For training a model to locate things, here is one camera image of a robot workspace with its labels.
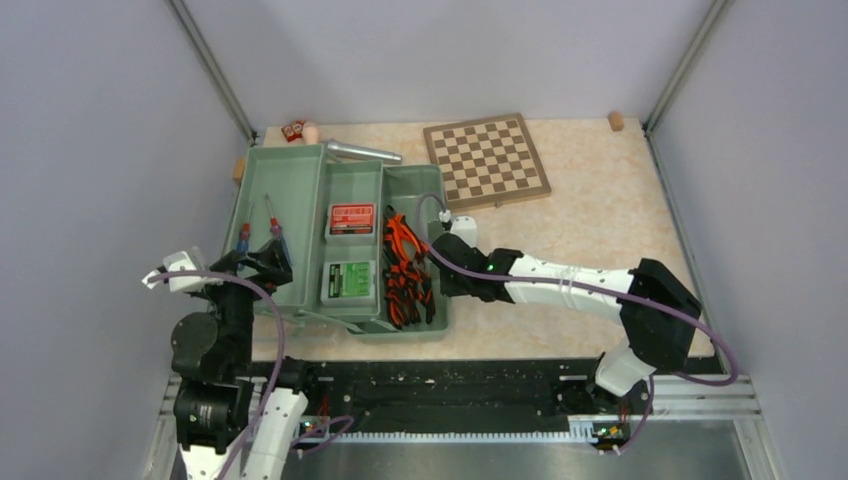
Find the green label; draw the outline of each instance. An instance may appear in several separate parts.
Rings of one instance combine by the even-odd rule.
[[[367,297],[371,292],[371,265],[368,262],[331,263],[330,298]]]

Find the wooden chessboard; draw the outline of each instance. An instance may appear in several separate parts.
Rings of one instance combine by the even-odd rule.
[[[430,163],[445,180],[451,210],[531,200],[551,186],[521,114],[424,129]]]

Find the screwdriver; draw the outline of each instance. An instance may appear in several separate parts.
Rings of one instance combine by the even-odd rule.
[[[241,226],[241,233],[239,234],[239,243],[236,244],[236,251],[239,253],[247,253],[250,249],[250,245],[248,243],[248,239],[250,238],[250,212],[253,211],[253,200],[247,206],[247,219],[244,221],[244,225]],[[242,270],[244,265],[239,264],[238,269]]]
[[[277,222],[277,217],[274,216],[274,209],[271,208],[271,197],[267,193],[265,194],[265,205],[268,206],[268,216],[271,217],[271,236],[280,240],[280,243],[283,244],[283,252],[286,254],[286,260],[289,261],[289,266],[292,266],[289,247],[286,245],[286,239],[283,238],[283,227],[280,226]]]

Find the gray wall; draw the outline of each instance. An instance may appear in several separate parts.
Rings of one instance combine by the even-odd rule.
[[[162,1],[0,2],[0,478],[137,478],[244,143]]]
[[[192,0],[257,125],[643,119],[709,0]]]
[[[736,2],[658,133],[789,478],[848,457],[848,3]]]

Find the marble surface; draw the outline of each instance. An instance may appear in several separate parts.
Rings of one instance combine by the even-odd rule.
[[[428,163],[422,129],[435,123],[327,125],[322,138],[401,153],[405,165]],[[612,132],[606,119],[527,120],[551,183],[548,198],[475,210],[479,248],[516,248],[548,261],[632,268],[642,257],[662,261],[692,282],[639,122]],[[285,145],[279,127],[264,146]],[[413,360],[595,357],[624,330],[559,306],[453,300],[453,324],[440,341],[364,344],[335,327],[309,328],[289,338],[286,354],[309,360]],[[273,322],[258,318],[254,360],[276,354]],[[690,356],[712,355],[698,332]]]

